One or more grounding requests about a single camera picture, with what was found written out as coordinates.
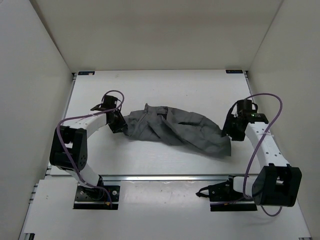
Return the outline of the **grey pleated skirt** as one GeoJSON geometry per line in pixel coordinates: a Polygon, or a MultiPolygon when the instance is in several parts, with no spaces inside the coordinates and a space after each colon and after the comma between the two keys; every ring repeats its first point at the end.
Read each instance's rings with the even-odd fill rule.
{"type": "Polygon", "coordinates": [[[124,116],[124,134],[134,141],[161,142],[213,157],[230,157],[231,140],[220,127],[196,112],[169,106],[150,106],[124,116]]]}

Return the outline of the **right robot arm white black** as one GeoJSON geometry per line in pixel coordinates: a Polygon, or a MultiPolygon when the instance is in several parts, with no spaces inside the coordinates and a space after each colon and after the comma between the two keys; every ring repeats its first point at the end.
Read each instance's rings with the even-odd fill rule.
{"type": "Polygon", "coordinates": [[[250,162],[257,158],[260,166],[257,177],[236,176],[224,187],[224,195],[229,200],[245,194],[258,206],[295,205],[302,172],[281,154],[269,127],[270,123],[262,113],[227,114],[221,135],[239,142],[248,138],[254,148],[250,162]]]}

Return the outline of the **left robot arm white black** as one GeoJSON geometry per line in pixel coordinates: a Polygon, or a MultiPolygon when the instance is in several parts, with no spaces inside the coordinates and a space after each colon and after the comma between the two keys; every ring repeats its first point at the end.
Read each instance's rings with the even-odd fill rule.
{"type": "Polygon", "coordinates": [[[88,161],[88,138],[100,128],[122,133],[126,121],[119,109],[114,111],[92,111],[90,114],[68,117],[61,120],[55,129],[49,162],[52,166],[72,175],[93,199],[104,195],[102,178],[94,172],[88,161]]]}

